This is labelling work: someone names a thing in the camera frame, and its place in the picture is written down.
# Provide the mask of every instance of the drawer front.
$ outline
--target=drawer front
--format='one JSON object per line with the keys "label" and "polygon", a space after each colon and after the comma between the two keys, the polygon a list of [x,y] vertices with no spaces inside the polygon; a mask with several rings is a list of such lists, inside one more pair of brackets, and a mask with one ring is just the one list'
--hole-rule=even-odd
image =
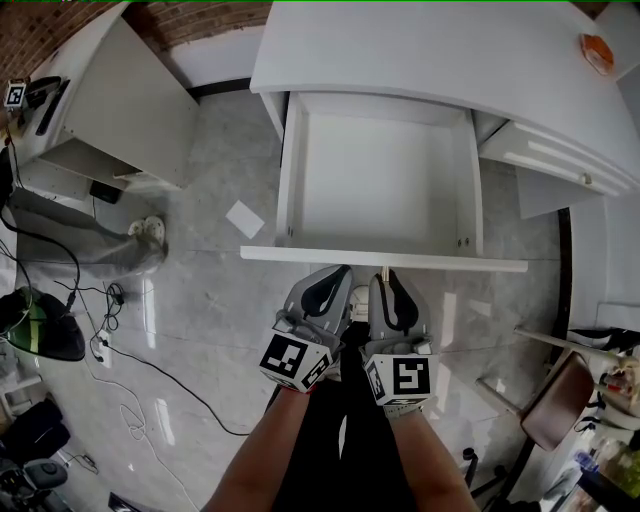
{"label": "drawer front", "polygon": [[638,180],[596,154],[515,121],[482,144],[479,155],[543,172],[606,196],[640,189]]}
{"label": "drawer front", "polygon": [[244,245],[240,256],[246,260],[294,261],[333,265],[364,265],[371,267],[419,268],[433,270],[464,270],[478,272],[526,272],[528,263],[519,260],[394,254],[365,251],[333,251],[293,247],[260,247]]}

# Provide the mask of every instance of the white sneaker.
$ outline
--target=white sneaker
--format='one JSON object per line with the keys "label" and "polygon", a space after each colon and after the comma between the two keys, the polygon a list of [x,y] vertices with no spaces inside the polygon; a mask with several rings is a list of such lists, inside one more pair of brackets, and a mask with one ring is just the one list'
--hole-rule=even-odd
{"label": "white sneaker", "polygon": [[151,215],[144,219],[144,234],[156,240],[160,244],[160,247],[163,248],[166,233],[167,230],[165,229],[164,222],[160,217]]}
{"label": "white sneaker", "polygon": [[353,289],[349,304],[352,322],[369,321],[369,287],[367,285],[356,286]]}
{"label": "white sneaker", "polygon": [[131,223],[131,226],[129,226],[129,231],[127,231],[127,234],[129,236],[140,236],[143,233],[144,233],[144,220],[143,219],[134,220]]}

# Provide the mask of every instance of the small white card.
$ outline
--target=small white card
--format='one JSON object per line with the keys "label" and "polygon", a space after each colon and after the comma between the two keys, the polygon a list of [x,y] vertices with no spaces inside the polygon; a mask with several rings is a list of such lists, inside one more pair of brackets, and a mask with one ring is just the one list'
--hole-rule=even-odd
{"label": "small white card", "polygon": [[226,215],[227,219],[249,239],[256,236],[264,221],[253,213],[242,201],[236,201]]}

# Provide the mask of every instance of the person's leg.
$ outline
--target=person's leg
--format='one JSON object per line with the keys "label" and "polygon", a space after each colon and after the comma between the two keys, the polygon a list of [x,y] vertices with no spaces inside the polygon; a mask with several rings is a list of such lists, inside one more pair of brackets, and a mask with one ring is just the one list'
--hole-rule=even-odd
{"label": "person's leg", "polygon": [[[81,272],[96,279],[145,272],[164,259],[164,251],[155,240],[113,233],[89,215],[24,189],[16,190],[9,208],[18,228],[63,244],[75,254]],[[52,278],[75,276],[71,258],[56,245],[19,235],[17,253],[27,269]]]}
{"label": "person's leg", "polygon": [[340,485],[338,432],[345,415],[342,384],[320,382],[312,392],[280,491],[276,512],[326,510]]}
{"label": "person's leg", "polygon": [[389,420],[376,405],[358,347],[368,341],[368,325],[354,323],[342,340],[341,375],[347,410],[341,472],[351,491],[345,509],[415,510]]}

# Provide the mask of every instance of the electrical outlet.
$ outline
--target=electrical outlet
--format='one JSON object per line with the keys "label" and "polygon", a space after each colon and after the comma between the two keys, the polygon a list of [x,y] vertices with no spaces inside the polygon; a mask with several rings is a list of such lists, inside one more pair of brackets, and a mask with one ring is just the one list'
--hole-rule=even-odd
{"label": "electrical outlet", "polygon": [[95,344],[94,348],[96,355],[102,357],[102,362],[100,364],[107,368],[111,368],[111,350],[105,347],[100,340],[111,343],[111,334],[102,329],[98,333],[98,342]]}

